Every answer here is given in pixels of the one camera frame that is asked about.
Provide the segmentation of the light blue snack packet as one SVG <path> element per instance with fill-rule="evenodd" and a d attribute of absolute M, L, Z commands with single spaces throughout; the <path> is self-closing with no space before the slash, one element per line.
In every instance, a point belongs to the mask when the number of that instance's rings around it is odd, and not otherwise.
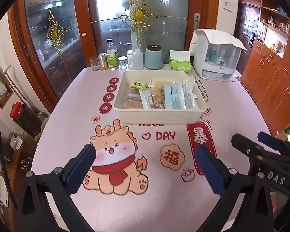
<path fill-rule="evenodd" d="M 196 106 L 191 82 L 165 84 L 163 86 L 165 109 L 189 110 Z"/>

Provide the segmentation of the cream plastic storage tray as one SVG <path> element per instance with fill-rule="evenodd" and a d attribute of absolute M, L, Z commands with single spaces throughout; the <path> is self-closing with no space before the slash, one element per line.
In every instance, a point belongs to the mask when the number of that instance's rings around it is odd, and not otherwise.
<path fill-rule="evenodd" d="M 170 70 L 124 72 L 114 104 L 128 124 L 193 123 L 206 108 L 194 78 Z"/>

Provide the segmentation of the clear bag of nuts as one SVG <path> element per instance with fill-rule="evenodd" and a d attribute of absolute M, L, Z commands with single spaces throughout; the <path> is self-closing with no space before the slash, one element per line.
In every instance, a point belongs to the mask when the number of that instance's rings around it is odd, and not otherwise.
<path fill-rule="evenodd" d="M 152 87 L 151 95 L 156 109 L 165 109 L 165 97 L 162 87 Z"/>

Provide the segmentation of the orange white snack bar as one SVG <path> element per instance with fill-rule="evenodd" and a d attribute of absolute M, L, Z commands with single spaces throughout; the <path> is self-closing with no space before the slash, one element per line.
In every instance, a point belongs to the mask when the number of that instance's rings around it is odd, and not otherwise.
<path fill-rule="evenodd" d="M 142 106 L 144 109 L 154 109 L 154 102 L 151 95 L 150 89 L 141 89 L 139 90 Z"/>

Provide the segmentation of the clear bag pale crackers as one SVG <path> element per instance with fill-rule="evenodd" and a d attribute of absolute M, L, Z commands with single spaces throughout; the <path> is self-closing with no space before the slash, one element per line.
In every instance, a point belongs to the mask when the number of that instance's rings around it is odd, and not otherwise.
<path fill-rule="evenodd" d="M 122 107 L 127 109 L 143 109 L 141 96 L 137 89 L 128 89 L 123 98 Z"/>

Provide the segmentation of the small green snack packet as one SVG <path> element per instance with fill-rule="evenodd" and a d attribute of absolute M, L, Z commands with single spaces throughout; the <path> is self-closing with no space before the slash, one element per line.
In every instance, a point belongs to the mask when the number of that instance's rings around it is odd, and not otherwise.
<path fill-rule="evenodd" d="M 137 81 L 132 84 L 131 88 L 135 90 L 145 90 L 148 88 L 148 83 Z"/>

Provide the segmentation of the wooden cabinet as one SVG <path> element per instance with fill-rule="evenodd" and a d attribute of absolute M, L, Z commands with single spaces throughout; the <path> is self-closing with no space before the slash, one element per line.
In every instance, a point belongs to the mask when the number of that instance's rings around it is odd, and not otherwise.
<path fill-rule="evenodd" d="M 290 125 L 290 39 L 283 58 L 255 41 L 241 84 L 257 105 L 272 135 Z"/>

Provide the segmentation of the white desktop appliance with cover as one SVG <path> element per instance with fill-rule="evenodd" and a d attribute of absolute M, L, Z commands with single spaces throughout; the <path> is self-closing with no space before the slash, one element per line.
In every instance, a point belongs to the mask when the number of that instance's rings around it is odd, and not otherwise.
<path fill-rule="evenodd" d="M 233 35 L 215 29 L 197 29 L 190 43 L 196 73 L 203 79 L 227 82 L 233 76 L 243 43 Z"/>

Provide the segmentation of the green tissue box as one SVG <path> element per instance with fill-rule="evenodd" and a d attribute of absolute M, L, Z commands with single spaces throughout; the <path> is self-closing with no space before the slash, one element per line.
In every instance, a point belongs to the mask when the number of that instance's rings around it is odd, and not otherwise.
<path fill-rule="evenodd" d="M 190 53 L 188 51 L 170 50 L 169 57 L 170 70 L 183 71 L 186 74 L 192 73 Z"/>

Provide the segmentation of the dark wooden entry door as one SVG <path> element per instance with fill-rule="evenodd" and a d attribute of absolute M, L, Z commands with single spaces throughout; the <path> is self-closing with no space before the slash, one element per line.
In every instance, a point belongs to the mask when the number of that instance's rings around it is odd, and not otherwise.
<path fill-rule="evenodd" d="M 252 51 L 252 45 L 258 28 L 260 5 L 260 0 L 238 0 L 234 36 L 238 38 L 246 48 L 246 50 L 241 51 L 241 56 L 236 68 L 240 74 L 243 74 Z"/>

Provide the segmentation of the clear drinking glass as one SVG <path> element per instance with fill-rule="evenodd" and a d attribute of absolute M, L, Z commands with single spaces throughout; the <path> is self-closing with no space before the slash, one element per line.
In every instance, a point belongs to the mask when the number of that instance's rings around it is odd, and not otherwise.
<path fill-rule="evenodd" d="M 90 57 L 88 62 L 93 71 L 99 71 L 101 69 L 101 65 L 97 56 Z"/>

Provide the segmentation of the white plastic bottle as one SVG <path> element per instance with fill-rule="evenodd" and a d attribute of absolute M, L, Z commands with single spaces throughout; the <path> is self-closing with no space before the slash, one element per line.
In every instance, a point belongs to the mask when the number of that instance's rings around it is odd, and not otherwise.
<path fill-rule="evenodd" d="M 137 70 L 142 70 L 144 67 L 143 53 L 139 48 L 133 52 L 133 66 Z"/>

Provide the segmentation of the metal tin can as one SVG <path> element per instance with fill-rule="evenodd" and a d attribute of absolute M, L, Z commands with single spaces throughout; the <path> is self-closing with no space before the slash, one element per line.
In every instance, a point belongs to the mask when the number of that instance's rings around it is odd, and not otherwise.
<path fill-rule="evenodd" d="M 108 63 L 107 63 L 107 58 L 106 58 L 105 52 L 101 52 L 98 54 L 98 60 L 99 60 L 99 64 L 100 64 L 100 69 L 102 71 L 108 70 Z"/>

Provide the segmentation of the white pill bottle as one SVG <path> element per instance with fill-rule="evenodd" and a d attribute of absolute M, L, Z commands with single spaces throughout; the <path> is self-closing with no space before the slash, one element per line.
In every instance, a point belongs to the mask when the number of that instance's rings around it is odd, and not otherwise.
<path fill-rule="evenodd" d="M 133 50 L 128 50 L 127 51 L 127 62 L 128 62 L 128 67 L 133 67 Z"/>

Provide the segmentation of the small glass jar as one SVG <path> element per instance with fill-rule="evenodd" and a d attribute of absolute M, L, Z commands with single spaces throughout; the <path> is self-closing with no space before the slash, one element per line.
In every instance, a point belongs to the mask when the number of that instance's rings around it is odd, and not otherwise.
<path fill-rule="evenodd" d="M 126 69 L 128 67 L 127 57 L 126 56 L 118 57 L 118 61 L 119 61 L 119 68 Z"/>

